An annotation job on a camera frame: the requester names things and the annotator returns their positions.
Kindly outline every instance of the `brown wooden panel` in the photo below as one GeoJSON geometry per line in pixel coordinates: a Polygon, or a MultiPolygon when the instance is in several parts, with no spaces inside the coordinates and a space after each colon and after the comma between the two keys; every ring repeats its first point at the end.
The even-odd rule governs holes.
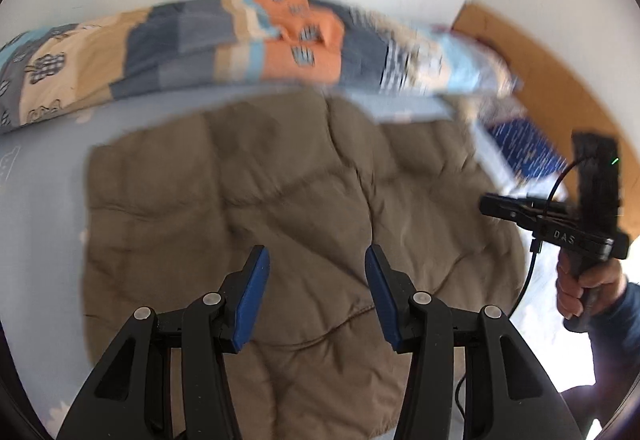
{"type": "MultiPolygon", "coordinates": [[[[454,29],[487,42],[504,56],[524,81],[516,96],[529,110],[532,121],[565,157],[571,159],[573,155],[572,130],[597,131],[618,139],[624,194],[620,226],[635,239],[640,234],[640,165],[609,112],[550,50],[488,8],[477,3],[465,5],[454,29]]],[[[568,175],[566,184],[575,199],[575,172],[568,175]]]]}

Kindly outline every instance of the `jacket sleeve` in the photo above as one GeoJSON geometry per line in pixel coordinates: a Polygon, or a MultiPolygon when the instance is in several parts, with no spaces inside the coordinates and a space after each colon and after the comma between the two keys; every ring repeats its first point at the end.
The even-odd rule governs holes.
{"type": "Polygon", "coordinates": [[[593,316],[589,337],[599,419],[605,423],[640,370],[640,286],[629,283],[613,306],[593,316]]]}

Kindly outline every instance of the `black cable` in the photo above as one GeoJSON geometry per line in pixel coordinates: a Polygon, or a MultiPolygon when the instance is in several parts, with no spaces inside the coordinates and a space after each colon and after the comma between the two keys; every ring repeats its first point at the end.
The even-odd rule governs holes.
{"type": "MultiPolygon", "coordinates": [[[[574,167],[576,167],[578,164],[580,164],[581,162],[584,162],[587,159],[591,159],[591,157],[582,157],[581,159],[574,160],[574,162],[572,162],[566,168],[564,168],[564,170],[562,170],[562,173],[558,176],[556,183],[554,184],[553,188],[551,188],[551,191],[549,192],[549,196],[546,199],[545,207],[542,210],[543,220],[546,219],[546,215],[549,211],[549,205],[551,204],[551,201],[553,200],[554,195],[556,194],[556,191],[558,191],[560,184],[562,184],[564,177],[566,177],[574,167]]],[[[518,306],[520,305],[520,303],[522,302],[522,298],[524,297],[524,293],[527,292],[527,289],[529,288],[529,283],[531,282],[531,277],[533,276],[533,267],[536,264],[536,256],[538,255],[539,251],[540,251],[540,245],[535,246],[531,251],[531,263],[529,263],[529,271],[527,272],[527,277],[524,280],[524,285],[522,286],[522,289],[518,294],[516,303],[513,305],[513,308],[511,308],[511,311],[507,316],[509,319],[511,319],[514,312],[518,309],[518,306]]],[[[465,410],[463,409],[462,404],[460,404],[460,390],[462,389],[462,384],[463,382],[465,382],[465,379],[466,379],[466,373],[462,376],[462,378],[460,378],[460,381],[456,386],[456,393],[455,393],[456,406],[458,407],[460,415],[462,415],[462,420],[465,419],[465,410]]]]}

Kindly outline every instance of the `hand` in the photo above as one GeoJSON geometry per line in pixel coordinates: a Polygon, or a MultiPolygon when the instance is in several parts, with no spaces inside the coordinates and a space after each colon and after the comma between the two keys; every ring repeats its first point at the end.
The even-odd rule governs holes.
{"type": "Polygon", "coordinates": [[[591,267],[577,280],[570,271],[569,258],[564,251],[558,255],[558,311],[567,319],[579,316],[584,311],[580,298],[584,289],[600,287],[598,299],[593,305],[593,314],[598,314],[615,303],[626,290],[627,279],[622,273],[622,265],[618,260],[609,260],[591,267]]]}

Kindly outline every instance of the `metal screw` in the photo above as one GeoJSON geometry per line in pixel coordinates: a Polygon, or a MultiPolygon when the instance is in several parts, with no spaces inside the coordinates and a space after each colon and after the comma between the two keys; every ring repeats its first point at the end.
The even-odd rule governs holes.
{"type": "Polygon", "coordinates": [[[150,315],[151,309],[148,306],[141,306],[135,312],[133,312],[133,317],[135,317],[136,319],[140,319],[140,321],[146,319],[150,315]]]}
{"type": "Polygon", "coordinates": [[[487,314],[491,319],[498,319],[502,315],[502,310],[500,310],[497,306],[489,305],[484,308],[484,313],[487,314]]]}
{"type": "Polygon", "coordinates": [[[220,301],[222,301],[222,296],[218,292],[209,292],[202,298],[205,305],[217,305],[220,301]]]}
{"type": "Polygon", "coordinates": [[[414,301],[418,305],[428,305],[431,302],[431,296],[426,292],[416,292],[414,294],[414,301]]]}

